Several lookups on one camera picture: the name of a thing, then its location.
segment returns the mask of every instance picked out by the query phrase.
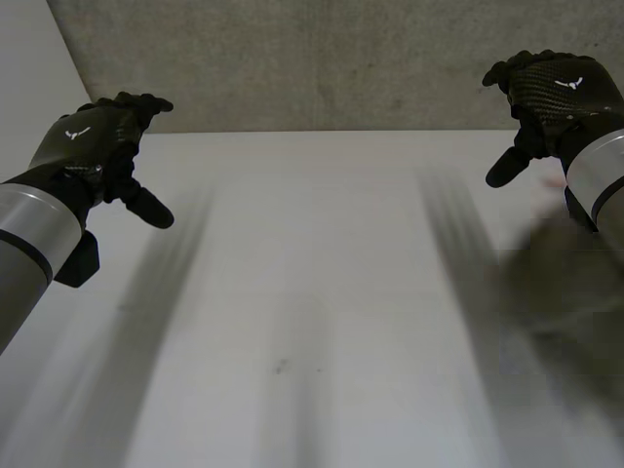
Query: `metal forearm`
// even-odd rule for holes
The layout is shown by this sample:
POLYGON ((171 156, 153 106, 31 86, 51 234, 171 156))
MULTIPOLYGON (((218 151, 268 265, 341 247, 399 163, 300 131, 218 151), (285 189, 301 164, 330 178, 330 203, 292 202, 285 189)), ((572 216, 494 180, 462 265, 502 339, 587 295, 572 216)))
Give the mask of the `metal forearm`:
POLYGON ((0 185, 0 353, 81 236, 75 215, 52 195, 27 185, 0 185))
POLYGON ((624 249, 624 130, 598 138, 573 159, 567 186, 598 229, 624 249))

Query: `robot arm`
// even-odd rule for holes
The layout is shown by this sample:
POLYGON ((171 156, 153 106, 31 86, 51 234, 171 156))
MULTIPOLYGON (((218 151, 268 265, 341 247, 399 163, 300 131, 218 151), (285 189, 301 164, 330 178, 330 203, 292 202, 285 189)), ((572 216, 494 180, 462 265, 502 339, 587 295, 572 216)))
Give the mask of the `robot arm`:
POLYGON ((171 212, 132 178, 138 143, 170 102, 120 93, 63 116, 27 172, 0 184, 0 353, 47 287, 78 288, 99 269, 89 210, 121 199, 146 222, 167 228, 171 212))
POLYGON ((624 249, 624 98, 593 58, 527 51, 501 61, 484 85, 497 84, 521 128, 487 174, 500 187, 531 159, 561 160, 571 216, 624 249))

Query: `prosthetic hand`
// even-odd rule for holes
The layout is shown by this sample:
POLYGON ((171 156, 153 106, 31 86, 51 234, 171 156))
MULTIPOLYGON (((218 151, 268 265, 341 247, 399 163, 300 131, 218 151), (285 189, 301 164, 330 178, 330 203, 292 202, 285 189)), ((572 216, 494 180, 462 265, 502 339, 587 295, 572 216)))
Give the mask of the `prosthetic hand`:
POLYGON ((624 245, 616 209, 624 194, 614 197, 624 186, 624 99, 605 68, 589 57, 523 51, 495 64, 483 84, 498 85, 521 125, 487 184, 507 184, 531 159, 559 158, 571 216, 624 245))
POLYGON ((145 222, 167 228, 172 213, 133 178, 152 118, 173 110, 152 95, 120 93, 62 116, 28 171, 0 184, 0 352, 53 279, 79 287, 98 271, 89 210, 120 199, 145 222))

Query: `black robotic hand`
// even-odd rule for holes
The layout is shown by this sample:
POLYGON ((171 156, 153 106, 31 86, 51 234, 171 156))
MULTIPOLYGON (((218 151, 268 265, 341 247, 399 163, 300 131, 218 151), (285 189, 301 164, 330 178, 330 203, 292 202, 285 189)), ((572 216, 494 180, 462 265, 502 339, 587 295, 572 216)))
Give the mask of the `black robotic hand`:
POLYGON ((624 128, 624 99, 593 58, 522 51, 495 64, 483 84, 498 85, 521 125, 514 146, 487 173, 492 187, 509 183, 533 158, 558 157, 566 172, 583 144, 624 128))
POLYGON ((167 228, 174 216, 133 178, 138 144, 152 118, 174 106, 153 95, 119 93, 64 115, 48 130, 29 170, 9 182, 40 188, 67 205, 83 225, 102 200, 120 199, 149 224, 167 228))

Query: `white logo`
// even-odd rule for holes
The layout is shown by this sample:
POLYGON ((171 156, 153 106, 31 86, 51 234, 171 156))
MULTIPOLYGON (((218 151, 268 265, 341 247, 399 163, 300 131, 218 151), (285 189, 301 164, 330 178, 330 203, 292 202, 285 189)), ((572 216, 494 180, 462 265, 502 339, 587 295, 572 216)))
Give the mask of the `white logo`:
POLYGON ((582 76, 578 79, 578 81, 576 82, 572 81, 571 83, 562 83, 561 81, 555 80, 555 83, 557 83, 558 85, 565 86, 566 88, 572 88, 575 91, 576 89, 578 89, 578 85, 580 85, 582 82, 583 82, 582 76))
POLYGON ((88 132, 91 129, 91 127, 87 127, 85 130, 83 130, 82 132, 78 132, 77 134, 71 134, 68 131, 65 131, 65 134, 70 137, 72 140, 75 139, 76 137, 79 137, 81 134, 85 134, 86 132, 88 132))

